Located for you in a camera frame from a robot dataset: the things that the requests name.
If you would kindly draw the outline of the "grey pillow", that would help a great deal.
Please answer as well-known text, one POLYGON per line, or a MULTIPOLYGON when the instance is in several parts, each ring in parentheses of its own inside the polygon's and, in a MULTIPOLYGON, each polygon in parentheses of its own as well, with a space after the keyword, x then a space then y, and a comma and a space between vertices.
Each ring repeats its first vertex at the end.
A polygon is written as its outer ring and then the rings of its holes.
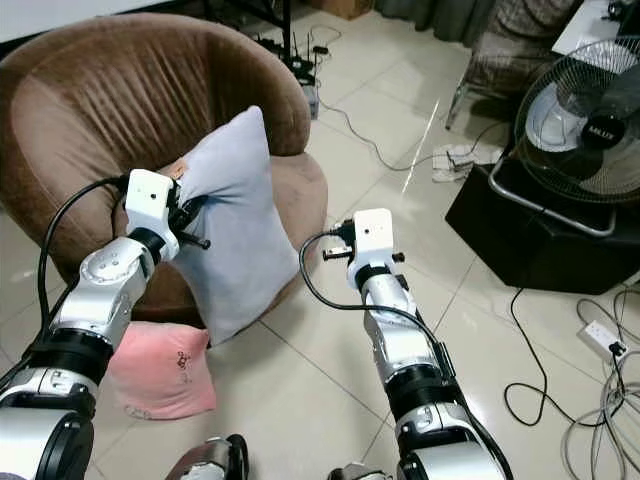
POLYGON ((273 197, 261 109, 234 115, 163 173, 177 180, 180 202, 197 207, 184 230, 210 243, 180 247, 170 265, 218 346, 264 315, 298 271, 273 197))

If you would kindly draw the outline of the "brown round sofa chair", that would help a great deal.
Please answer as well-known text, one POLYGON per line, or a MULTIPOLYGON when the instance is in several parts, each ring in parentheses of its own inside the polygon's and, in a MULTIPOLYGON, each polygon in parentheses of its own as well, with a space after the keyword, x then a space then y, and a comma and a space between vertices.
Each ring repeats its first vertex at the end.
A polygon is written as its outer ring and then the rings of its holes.
POLYGON ((293 246, 323 225, 328 189, 308 155, 311 114, 282 60, 233 28, 186 15, 106 15, 54 29, 1 69, 1 201, 74 282, 81 262, 123 229, 118 195, 93 180, 160 170, 234 115, 262 110, 271 187, 293 246))

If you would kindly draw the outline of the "crumpled white floor cloth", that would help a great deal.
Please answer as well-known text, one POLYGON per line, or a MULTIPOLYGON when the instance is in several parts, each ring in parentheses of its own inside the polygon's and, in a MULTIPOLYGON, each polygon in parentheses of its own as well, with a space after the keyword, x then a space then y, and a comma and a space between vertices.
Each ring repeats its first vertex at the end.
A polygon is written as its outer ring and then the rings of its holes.
POLYGON ((436 148, 430 155, 431 179, 436 183, 451 183, 463 180, 476 165, 497 164, 503 148, 477 143, 475 146, 445 145, 436 148))

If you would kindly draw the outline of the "pink pillow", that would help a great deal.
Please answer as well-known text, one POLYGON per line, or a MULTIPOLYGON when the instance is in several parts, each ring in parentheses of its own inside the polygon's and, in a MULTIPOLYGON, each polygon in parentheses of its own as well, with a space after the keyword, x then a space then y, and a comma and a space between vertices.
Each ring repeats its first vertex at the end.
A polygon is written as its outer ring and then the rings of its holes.
POLYGON ((184 324, 129 325, 108 369, 124 411, 136 419, 166 421, 215 410, 209 342, 204 329, 184 324))

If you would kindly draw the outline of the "black floor fan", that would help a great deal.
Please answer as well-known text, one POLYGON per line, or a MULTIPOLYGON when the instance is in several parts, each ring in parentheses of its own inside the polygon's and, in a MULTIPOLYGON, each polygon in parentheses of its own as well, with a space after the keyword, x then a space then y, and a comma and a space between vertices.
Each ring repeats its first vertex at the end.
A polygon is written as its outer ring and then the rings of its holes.
POLYGON ((493 166, 488 184, 586 236, 611 236, 614 209, 640 200, 640 35, 594 42, 553 61, 521 102, 512 150, 493 166), (611 207, 607 224, 590 227, 504 187, 499 173, 508 163, 524 166, 553 195, 611 207))

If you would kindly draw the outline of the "black wifi router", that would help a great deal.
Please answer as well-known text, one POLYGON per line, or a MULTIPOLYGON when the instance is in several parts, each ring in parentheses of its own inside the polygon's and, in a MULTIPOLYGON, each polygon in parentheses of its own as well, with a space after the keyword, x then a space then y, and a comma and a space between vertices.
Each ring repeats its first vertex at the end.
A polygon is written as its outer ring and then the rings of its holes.
POLYGON ((307 35, 306 41, 300 42, 294 33, 285 35, 283 41, 262 36, 257 37, 256 41, 276 58, 282 60, 285 67, 305 90, 317 90, 319 87, 317 69, 330 56, 328 46, 315 44, 314 35, 307 35))

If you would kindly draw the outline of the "white table with black legs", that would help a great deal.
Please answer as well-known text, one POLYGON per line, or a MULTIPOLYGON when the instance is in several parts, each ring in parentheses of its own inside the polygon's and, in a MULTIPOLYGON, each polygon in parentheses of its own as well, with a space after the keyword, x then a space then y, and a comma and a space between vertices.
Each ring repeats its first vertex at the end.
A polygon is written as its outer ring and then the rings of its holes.
POLYGON ((200 5, 200 17, 215 20, 219 6, 251 15, 282 29, 291 40, 293 4, 297 0, 0 0, 0 52, 9 54, 32 38, 82 20, 141 12, 179 12, 200 5))

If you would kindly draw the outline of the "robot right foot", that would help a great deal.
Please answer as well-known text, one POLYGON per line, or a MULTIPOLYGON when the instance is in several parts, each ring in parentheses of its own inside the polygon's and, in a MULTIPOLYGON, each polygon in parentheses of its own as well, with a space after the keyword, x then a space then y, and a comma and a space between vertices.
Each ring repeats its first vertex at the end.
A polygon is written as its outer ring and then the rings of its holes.
POLYGON ((371 468, 364 463, 347 463, 346 466, 333 468, 326 480, 394 480, 380 468, 371 468))

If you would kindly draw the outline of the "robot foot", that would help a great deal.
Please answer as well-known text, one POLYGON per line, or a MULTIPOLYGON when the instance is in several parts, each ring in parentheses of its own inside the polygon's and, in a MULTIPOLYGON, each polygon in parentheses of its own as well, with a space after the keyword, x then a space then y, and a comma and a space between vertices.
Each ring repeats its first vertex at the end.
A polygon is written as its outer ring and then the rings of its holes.
POLYGON ((248 480, 250 456, 239 434, 214 436, 189 448, 164 480, 248 480))
POLYGON ((394 480, 380 468, 371 468, 364 463, 347 463, 346 466, 333 468, 326 480, 394 480))

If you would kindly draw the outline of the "brown cardboard box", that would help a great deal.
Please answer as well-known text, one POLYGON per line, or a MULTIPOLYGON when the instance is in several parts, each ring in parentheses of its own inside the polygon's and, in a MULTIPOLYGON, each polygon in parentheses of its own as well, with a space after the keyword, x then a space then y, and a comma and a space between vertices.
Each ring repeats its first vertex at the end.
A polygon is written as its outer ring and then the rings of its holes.
POLYGON ((353 20, 370 13, 376 0, 307 0, 308 5, 344 20, 353 20))

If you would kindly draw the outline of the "grey curtain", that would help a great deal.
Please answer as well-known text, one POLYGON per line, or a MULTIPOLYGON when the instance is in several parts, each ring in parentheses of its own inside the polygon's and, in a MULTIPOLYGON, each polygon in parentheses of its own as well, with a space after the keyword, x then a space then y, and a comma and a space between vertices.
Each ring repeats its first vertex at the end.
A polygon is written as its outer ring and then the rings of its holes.
POLYGON ((471 47, 498 0, 375 0, 374 10, 385 18, 406 20, 416 31, 430 31, 444 42, 471 47))

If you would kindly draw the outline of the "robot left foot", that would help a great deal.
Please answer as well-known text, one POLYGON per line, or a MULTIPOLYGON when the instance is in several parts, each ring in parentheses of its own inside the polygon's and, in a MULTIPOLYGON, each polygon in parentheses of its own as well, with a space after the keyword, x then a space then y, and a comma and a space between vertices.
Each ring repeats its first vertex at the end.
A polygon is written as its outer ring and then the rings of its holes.
POLYGON ((189 448, 164 480, 248 480, 250 456, 239 434, 214 436, 189 448))

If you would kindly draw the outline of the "covered chair with clear legs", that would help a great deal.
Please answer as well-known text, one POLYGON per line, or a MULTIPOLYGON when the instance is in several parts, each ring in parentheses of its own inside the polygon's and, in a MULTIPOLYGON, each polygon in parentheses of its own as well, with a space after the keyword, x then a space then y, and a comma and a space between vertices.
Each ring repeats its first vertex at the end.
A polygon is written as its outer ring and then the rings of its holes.
POLYGON ((495 0, 488 22, 454 90, 444 127, 460 113, 466 93, 518 99, 558 58, 552 47, 584 0, 495 0))

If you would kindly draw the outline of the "white power strip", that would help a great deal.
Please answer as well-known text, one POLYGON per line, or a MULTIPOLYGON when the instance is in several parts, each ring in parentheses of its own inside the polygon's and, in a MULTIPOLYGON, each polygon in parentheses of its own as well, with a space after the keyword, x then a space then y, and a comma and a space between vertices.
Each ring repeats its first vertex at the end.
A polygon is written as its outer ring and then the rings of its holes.
POLYGON ((628 352, 628 347, 618 337, 616 328, 600 323, 600 321, 591 321, 591 323, 582 326, 579 338, 585 346, 593 349, 596 355, 602 357, 605 364, 612 364, 617 358, 625 357, 628 352))

